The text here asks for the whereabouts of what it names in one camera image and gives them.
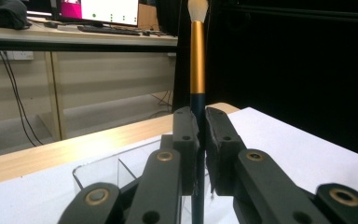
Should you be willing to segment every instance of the makeup brush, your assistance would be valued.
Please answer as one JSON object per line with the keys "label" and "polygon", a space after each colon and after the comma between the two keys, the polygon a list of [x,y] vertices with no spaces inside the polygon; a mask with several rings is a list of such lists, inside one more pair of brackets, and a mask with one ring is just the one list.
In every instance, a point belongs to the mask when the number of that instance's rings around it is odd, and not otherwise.
{"label": "makeup brush", "polygon": [[204,21],[207,0],[188,0],[191,19],[190,110],[199,126],[200,149],[197,152],[196,188],[191,196],[192,223],[203,223],[205,182],[205,40]]}

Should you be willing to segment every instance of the white tabletop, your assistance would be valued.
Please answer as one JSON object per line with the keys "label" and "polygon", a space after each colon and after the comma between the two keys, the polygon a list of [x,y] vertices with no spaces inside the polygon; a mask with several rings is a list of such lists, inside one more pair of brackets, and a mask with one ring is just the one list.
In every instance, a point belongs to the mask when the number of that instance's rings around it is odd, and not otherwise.
{"label": "white tabletop", "polygon": [[[315,192],[320,184],[335,182],[358,190],[358,154],[305,133],[252,108],[228,115],[248,148],[267,152],[303,189]],[[159,136],[123,147],[158,148]],[[72,171],[88,158],[0,183],[0,223],[57,223],[76,195]],[[205,223],[236,223],[232,198],[205,197]],[[185,217],[182,223],[188,223]]]}

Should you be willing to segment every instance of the cable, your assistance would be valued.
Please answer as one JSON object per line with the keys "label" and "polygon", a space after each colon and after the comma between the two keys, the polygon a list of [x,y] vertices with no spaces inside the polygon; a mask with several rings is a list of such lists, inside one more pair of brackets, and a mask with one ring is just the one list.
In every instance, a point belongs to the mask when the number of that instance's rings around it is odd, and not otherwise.
{"label": "cable", "polygon": [[160,110],[160,111],[158,111],[158,112],[156,112],[156,113],[150,115],[150,116],[149,116],[150,119],[156,118],[156,117],[158,116],[158,114],[162,114],[162,113],[171,114],[170,106],[172,106],[172,105],[169,104],[169,101],[170,101],[170,99],[171,99],[171,94],[172,94],[172,91],[166,91],[165,94],[164,94],[164,96],[163,96],[162,98],[158,98],[157,96],[155,96],[155,95],[152,94],[153,97],[159,99],[158,105],[166,105],[166,106],[167,106],[167,110]]}
{"label": "cable", "polygon": [[144,24],[144,25],[138,26],[138,28],[141,28],[143,30],[144,29],[143,27],[147,27],[147,28],[149,28],[150,31],[154,31],[155,26],[159,28],[158,24]]}
{"label": "cable", "polygon": [[25,109],[24,109],[24,106],[22,104],[22,101],[21,101],[21,98],[19,96],[19,89],[17,87],[17,82],[16,82],[16,78],[14,77],[14,73],[13,73],[13,70],[11,69],[11,65],[10,65],[10,62],[9,62],[9,59],[8,59],[8,56],[7,56],[7,52],[4,51],[4,54],[2,54],[2,52],[0,51],[0,56],[2,58],[2,61],[5,65],[5,68],[7,70],[7,74],[10,78],[10,82],[11,82],[11,86],[12,86],[12,89],[14,91],[14,95],[16,97],[16,101],[17,101],[17,106],[19,108],[19,112],[20,112],[20,117],[21,117],[21,124],[22,124],[22,129],[24,130],[25,134],[27,135],[27,138],[28,140],[31,142],[31,144],[36,147],[36,144],[31,140],[30,136],[28,135],[27,131],[26,131],[26,128],[25,128],[25,125],[24,125],[24,120],[22,118],[22,114],[29,126],[29,128],[31,129],[31,132],[33,133],[34,135],[34,138],[39,142],[40,145],[44,145],[36,136],[36,134],[34,133],[34,129],[32,128],[28,118],[27,118],[27,115],[25,114]]}

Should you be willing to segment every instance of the wooden desk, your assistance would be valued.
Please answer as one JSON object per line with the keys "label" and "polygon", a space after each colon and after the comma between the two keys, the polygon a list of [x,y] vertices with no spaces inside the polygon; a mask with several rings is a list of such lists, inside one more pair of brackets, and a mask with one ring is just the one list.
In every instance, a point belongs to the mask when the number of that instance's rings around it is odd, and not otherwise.
{"label": "wooden desk", "polygon": [[[239,110],[223,103],[211,106],[226,113]],[[0,156],[0,182],[67,162],[114,152],[117,148],[171,131],[172,115],[169,115],[6,154]]]}

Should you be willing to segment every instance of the computer monitor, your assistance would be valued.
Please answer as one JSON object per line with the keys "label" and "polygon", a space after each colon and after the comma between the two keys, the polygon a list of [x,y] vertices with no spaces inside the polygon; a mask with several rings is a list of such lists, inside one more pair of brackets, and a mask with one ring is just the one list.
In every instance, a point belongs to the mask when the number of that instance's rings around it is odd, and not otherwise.
{"label": "computer monitor", "polygon": [[138,0],[57,0],[57,20],[93,25],[138,25]]}
{"label": "computer monitor", "polygon": [[27,7],[27,15],[31,17],[51,17],[51,1],[55,0],[21,0]]}

